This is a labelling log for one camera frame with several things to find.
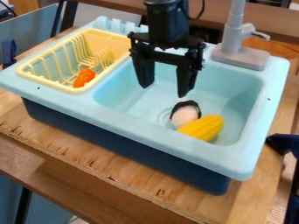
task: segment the robotic arm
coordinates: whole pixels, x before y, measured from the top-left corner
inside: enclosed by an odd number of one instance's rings
[[[155,62],[177,66],[177,94],[184,97],[194,88],[198,71],[204,66],[205,43],[189,35],[188,0],[144,0],[149,20],[149,33],[131,32],[131,57],[137,79],[143,88],[155,80]],[[187,48],[185,55],[157,52],[169,48]]]

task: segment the blue cloth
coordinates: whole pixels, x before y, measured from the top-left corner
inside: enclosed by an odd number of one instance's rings
[[[22,186],[0,175],[0,224],[14,223]],[[65,224],[73,215],[33,194],[26,224]]]

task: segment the white ball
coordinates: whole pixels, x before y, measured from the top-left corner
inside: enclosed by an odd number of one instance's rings
[[[183,125],[198,120],[198,109],[194,106],[179,108],[172,116],[171,123],[176,129]]]

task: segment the faucet base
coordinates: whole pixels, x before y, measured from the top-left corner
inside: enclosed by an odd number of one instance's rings
[[[239,52],[233,55],[222,52],[221,44],[212,51],[212,60],[229,65],[262,71],[266,68],[270,53],[249,47],[241,47]]]

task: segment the table leg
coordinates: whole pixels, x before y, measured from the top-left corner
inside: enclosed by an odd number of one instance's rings
[[[28,210],[30,207],[32,191],[23,187],[21,199],[18,204],[17,216],[15,219],[15,224],[25,224],[27,219]]]

